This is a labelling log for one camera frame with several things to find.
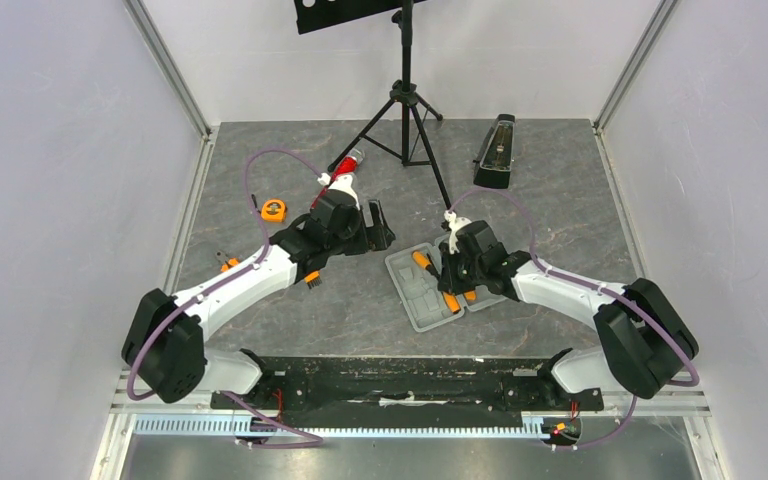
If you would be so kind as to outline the grey plastic tool case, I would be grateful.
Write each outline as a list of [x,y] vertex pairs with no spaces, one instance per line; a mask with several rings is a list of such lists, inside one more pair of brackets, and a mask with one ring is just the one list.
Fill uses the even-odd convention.
[[441,267],[440,245],[448,239],[444,234],[433,243],[420,243],[414,247],[398,251],[385,258],[385,266],[405,307],[412,328],[417,333],[424,333],[457,320],[467,313],[476,313],[499,304],[505,297],[492,294],[485,286],[479,286],[475,292],[477,299],[468,302],[463,295],[458,295],[461,311],[453,315],[446,307],[442,292],[438,290],[438,281],[429,273],[421,270],[412,260],[411,254],[419,250],[428,255],[437,269]]

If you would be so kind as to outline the orange handled screwdriver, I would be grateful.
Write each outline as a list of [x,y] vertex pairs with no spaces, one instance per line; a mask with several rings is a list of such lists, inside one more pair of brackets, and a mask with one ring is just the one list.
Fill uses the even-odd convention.
[[428,255],[423,254],[419,250],[414,250],[411,258],[421,270],[426,271],[435,279],[439,278],[439,272]]
[[447,292],[443,292],[442,293],[442,298],[443,298],[443,301],[444,301],[447,309],[453,315],[455,315],[455,314],[457,314],[457,313],[459,313],[461,311],[460,303],[459,303],[459,301],[458,301],[458,299],[456,298],[455,295],[452,295],[452,294],[447,293]]

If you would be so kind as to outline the orange handled pliers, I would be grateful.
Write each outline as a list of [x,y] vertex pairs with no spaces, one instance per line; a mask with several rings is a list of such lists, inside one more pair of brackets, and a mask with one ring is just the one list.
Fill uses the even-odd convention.
[[228,255],[227,253],[220,250],[215,251],[214,258],[220,264],[220,271],[222,273],[231,270],[241,262],[239,257]]

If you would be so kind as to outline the orange tape measure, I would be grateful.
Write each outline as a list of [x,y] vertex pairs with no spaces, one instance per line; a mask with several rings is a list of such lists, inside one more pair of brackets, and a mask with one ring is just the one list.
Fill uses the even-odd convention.
[[287,217],[287,206],[280,199],[269,199],[261,205],[260,215],[265,222],[283,223]]

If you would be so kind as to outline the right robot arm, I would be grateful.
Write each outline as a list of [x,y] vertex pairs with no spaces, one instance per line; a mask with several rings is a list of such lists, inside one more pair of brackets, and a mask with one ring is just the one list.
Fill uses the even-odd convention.
[[593,330],[599,344],[567,348],[540,370],[537,392],[551,408],[562,408],[577,394],[618,389],[650,399],[677,374],[699,376],[692,364],[699,344],[660,287],[646,278],[631,283],[597,281],[556,268],[527,251],[508,251],[485,221],[453,212],[442,222],[448,237],[439,250],[439,288],[465,295],[479,287],[509,300],[537,305]]

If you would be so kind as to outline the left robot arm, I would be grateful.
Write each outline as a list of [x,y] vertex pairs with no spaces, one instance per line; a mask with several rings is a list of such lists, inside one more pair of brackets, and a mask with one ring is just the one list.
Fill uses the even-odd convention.
[[249,350],[213,350],[206,341],[267,296],[317,284],[331,257],[383,251],[395,238],[378,200],[360,207],[345,193],[325,194],[266,246],[212,279],[175,294],[147,292],[121,350],[133,372],[129,381],[142,380],[167,404],[209,390],[231,391],[250,408],[264,407],[274,393],[264,363]]

